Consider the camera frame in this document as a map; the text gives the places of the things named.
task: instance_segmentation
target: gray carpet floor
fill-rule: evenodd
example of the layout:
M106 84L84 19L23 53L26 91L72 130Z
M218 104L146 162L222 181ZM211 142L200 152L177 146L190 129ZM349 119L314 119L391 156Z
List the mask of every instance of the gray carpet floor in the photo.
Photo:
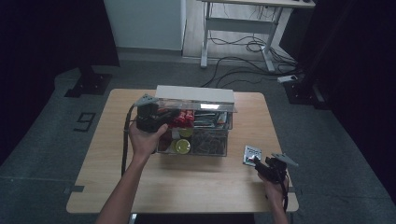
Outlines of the gray carpet floor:
M116 88L156 89L161 85L198 87L214 73L196 61L121 61L121 67L96 66L113 75L102 95L67 98L78 70L60 74L56 90L40 116L0 167L0 223L93 223L96 214L66 211L79 169L90 145L109 92ZM219 74L231 69L222 66ZM261 80L253 75L233 79ZM283 152L300 164L290 167L300 209L293 223L396 223L396 207L359 149L329 110L291 105L276 81L235 82L228 89L257 91L267 101ZM76 132L81 113L95 113L87 132ZM271 223L270 214L255 214L256 223Z

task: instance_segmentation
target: human arm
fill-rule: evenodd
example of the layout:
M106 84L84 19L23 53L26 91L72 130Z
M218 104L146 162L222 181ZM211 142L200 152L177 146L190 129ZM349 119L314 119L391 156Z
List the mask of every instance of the human arm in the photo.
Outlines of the human arm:
M265 188L265 193L268 198L268 203L273 215L275 224L287 224L288 218L285 211L283 210L283 193L280 184L274 184L271 181L265 179L259 174L259 178L262 180Z
M161 126L156 133L145 133L138 130L135 122L130 126L129 137L134 150L132 161L103 206L96 219L97 224L128 223L143 168L166 130L166 124Z

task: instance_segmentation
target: white wall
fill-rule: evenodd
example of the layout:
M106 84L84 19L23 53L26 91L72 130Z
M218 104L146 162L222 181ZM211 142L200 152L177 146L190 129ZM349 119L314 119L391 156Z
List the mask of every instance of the white wall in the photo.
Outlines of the white wall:
M117 47L182 50L186 0L105 0Z

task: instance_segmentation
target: table top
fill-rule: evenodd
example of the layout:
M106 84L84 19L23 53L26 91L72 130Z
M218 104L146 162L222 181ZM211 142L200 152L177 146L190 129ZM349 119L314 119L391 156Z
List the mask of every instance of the table top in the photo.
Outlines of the table top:
M310 0L309 3L303 0L200 0L209 3L224 3L224 4L239 4L239 5L255 5L255 6L268 6L268 7L303 7L313 8L315 3Z
M76 186L69 213L99 213L120 180L123 126L131 104L154 90L113 90L106 102ZM262 181L242 163L245 145L258 147L262 157L280 153L265 98L258 92L235 92L233 129L226 157L151 155L143 171L132 213L269 212ZM132 158L129 144L128 163ZM298 209L289 193L288 211Z

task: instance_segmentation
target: storage box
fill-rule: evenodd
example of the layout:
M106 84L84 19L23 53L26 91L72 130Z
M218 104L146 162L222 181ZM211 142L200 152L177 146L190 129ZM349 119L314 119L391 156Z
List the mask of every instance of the storage box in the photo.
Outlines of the storage box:
M160 109L177 110L168 123L157 152L165 154L226 156L228 132L233 128L232 90L158 86Z

